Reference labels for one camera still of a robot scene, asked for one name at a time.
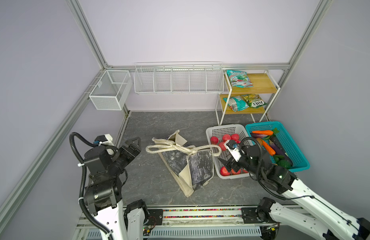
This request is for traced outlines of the cream canvas tote bag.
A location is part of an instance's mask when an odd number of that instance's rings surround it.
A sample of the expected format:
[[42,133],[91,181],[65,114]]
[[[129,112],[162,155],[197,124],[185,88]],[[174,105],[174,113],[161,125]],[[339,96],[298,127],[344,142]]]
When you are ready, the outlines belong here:
[[185,197],[190,197],[214,176],[214,159],[221,155],[218,145],[192,145],[175,131],[167,139],[153,138],[153,145],[146,147],[149,154],[163,160]]

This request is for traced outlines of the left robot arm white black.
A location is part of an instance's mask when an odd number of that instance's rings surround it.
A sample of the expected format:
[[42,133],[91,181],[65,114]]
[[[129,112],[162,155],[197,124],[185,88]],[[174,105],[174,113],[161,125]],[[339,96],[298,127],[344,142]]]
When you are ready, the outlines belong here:
[[109,134],[91,143],[72,132],[69,143],[82,169],[78,203],[87,220],[101,231],[103,240],[142,240],[149,210],[143,200],[123,205],[126,182],[120,178],[141,153],[141,138],[128,139],[118,148]]

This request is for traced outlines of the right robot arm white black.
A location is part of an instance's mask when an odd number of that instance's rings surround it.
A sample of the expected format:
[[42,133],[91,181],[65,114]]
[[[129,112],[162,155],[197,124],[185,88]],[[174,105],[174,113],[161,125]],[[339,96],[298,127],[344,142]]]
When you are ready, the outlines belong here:
[[299,230],[316,240],[365,240],[370,222],[355,218],[323,199],[287,168],[265,160],[263,145],[255,138],[241,142],[227,140],[217,146],[218,154],[228,151],[228,159],[219,159],[228,171],[246,170],[272,198],[263,198],[257,206],[257,218],[274,221]]

